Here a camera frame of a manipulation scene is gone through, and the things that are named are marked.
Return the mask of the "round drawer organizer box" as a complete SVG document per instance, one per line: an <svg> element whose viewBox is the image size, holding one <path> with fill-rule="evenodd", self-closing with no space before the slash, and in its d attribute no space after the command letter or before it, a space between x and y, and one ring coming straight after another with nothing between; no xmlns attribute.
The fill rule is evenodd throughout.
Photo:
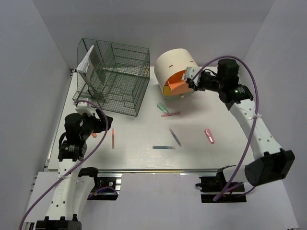
<svg viewBox="0 0 307 230"><path fill-rule="evenodd" d="M183 48L166 51L157 59L154 74L166 101L193 95L194 91L182 79L188 67L200 69L189 51Z"/></svg>

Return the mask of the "Canon manual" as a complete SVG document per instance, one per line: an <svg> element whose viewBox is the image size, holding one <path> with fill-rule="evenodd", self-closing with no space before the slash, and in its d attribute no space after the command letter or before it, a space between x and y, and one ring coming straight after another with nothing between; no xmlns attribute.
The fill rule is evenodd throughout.
<svg viewBox="0 0 307 230"><path fill-rule="evenodd" d="M77 67L77 72L85 81L87 98L104 102L103 89L106 82L106 71L103 60L99 57L96 47L92 45Z"/></svg>

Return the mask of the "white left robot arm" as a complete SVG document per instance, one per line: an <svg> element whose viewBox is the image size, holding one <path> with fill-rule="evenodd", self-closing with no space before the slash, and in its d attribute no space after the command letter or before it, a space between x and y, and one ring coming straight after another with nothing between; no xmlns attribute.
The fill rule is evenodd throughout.
<svg viewBox="0 0 307 230"><path fill-rule="evenodd" d="M95 167L84 168L82 161L87 150L86 140L93 133L107 132L113 118L99 110L96 113L73 113L65 117L65 132L59 139L58 179L44 220L37 230L80 230L80 217L91 191L101 187Z"/></svg>

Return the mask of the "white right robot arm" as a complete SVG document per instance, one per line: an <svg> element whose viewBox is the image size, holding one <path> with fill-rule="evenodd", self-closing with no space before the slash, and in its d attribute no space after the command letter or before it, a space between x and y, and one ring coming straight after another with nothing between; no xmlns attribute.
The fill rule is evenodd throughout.
<svg viewBox="0 0 307 230"><path fill-rule="evenodd" d="M217 187L228 191L234 182L248 182L259 186L283 180L295 160L291 150L284 150L274 139L258 112L258 95L239 82L239 65L232 58L218 61L217 73L189 66L182 78L194 91L218 93L231 115L237 120L248 139L247 148L254 160L243 165L246 151L237 166L221 168L216 179Z"/></svg>

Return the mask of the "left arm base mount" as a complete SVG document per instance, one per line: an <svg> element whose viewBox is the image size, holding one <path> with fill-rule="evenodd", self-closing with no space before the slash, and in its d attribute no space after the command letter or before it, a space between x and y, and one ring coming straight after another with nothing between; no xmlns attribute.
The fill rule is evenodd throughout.
<svg viewBox="0 0 307 230"><path fill-rule="evenodd" d="M89 176L94 185L87 200L115 201L118 198L121 187L121 174L100 172L97 168L82 168L78 177Z"/></svg>

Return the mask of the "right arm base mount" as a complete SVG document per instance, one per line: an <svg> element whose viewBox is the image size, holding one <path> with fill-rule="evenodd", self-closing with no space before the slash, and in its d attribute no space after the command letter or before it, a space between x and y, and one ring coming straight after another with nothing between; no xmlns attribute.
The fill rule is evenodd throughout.
<svg viewBox="0 0 307 230"><path fill-rule="evenodd" d="M201 192L202 203L214 203L213 198L220 193L226 185L226 180L222 174L223 170L230 166L223 167L217 170L215 176L202 176L200 182L195 184L197 189ZM244 195L245 187L243 183L232 182L229 188L234 187L224 193L217 203L245 203L247 201Z"/></svg>

